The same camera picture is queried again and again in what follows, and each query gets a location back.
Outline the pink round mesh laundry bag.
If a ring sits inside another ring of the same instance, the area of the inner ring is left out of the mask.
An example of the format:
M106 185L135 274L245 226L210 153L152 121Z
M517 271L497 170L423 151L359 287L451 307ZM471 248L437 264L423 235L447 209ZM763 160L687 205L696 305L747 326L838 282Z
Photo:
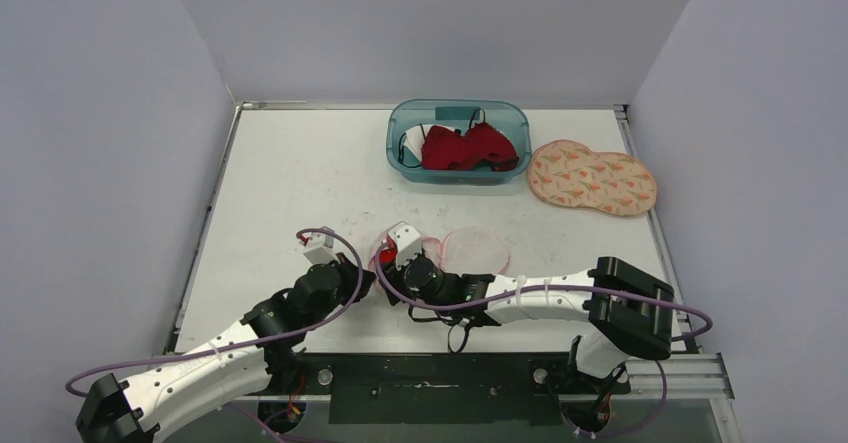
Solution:
M383 272L382 264L394 263L395 250L390 247L387 238L390 229L386 230L374 245L374 253L368 262L371 272ZM421 235L423 255L443 272L460 275L502 274L509 266L510 254L507 246L483 228L463 227L448 233L443 239L422 233Z

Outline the teal plastic bin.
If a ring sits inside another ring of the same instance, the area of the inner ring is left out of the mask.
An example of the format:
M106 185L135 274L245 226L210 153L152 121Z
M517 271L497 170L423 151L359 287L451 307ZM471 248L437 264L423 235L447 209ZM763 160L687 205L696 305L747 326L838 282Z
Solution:
M508 102L411 99L389 116L387 161L412 182L499 185L531 155L528 118Z

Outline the floral mesh laundry bag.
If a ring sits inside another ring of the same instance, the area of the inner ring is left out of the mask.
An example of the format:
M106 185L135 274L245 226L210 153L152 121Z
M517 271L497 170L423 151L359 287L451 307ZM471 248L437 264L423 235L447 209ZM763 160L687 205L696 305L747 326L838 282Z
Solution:
M654 208L658 185L638 159L620 152L595 152L573 140L547 143L527 168L532 193L552 206L636 217Z

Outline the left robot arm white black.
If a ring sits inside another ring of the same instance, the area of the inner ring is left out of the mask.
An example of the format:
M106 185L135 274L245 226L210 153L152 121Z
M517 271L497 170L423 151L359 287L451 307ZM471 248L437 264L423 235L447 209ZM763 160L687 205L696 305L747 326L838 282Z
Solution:
M96 380L76 418L85 442L161 442L176 430L243 395L290 391L298 380L294 346L304 328L357 302L376 276L343 254L312 265L293 287L257 303L220 334L184 354L118 379Z

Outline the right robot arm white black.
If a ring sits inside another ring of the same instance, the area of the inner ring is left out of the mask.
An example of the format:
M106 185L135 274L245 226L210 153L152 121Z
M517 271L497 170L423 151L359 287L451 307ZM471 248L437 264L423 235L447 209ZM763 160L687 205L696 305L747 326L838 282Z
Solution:
M665 360L672 350L673 288L615 257L594 267L547 278L454 274L424 253L400 260L377 254L391 304L409 302L466 329L502 327L525 320L589 325L565 365L568 384L588 392L627 358Z

